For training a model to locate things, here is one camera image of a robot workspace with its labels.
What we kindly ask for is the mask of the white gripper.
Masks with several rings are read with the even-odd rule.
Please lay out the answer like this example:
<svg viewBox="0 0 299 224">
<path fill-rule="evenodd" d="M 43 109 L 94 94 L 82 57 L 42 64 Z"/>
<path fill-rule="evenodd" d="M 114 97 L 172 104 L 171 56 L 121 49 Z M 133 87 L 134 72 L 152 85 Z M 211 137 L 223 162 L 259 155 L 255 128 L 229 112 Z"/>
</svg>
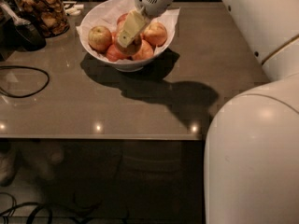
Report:
<svg viewBox="0 0 299 224">
<path fill-rule="evenodd" d="M 117 34 L 117 42 L 127 48 L 149 25 L 150 19 L 160 17 L 174 0 L 135 0 L 136 10 L 126 16 Z"/>
</svg>

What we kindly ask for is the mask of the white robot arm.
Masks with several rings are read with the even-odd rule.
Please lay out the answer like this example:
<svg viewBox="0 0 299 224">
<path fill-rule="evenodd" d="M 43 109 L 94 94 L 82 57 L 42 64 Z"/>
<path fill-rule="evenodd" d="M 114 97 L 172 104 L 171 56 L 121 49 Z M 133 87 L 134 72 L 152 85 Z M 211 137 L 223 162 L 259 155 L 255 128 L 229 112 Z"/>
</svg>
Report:
<svg viewBox="0 0 299 224">
<path fill-rule="evenodd" d="M 206 136 L 206 224 L 299 224 L 299 0 L 221 0 L 268 77 Z"/>
</svg>

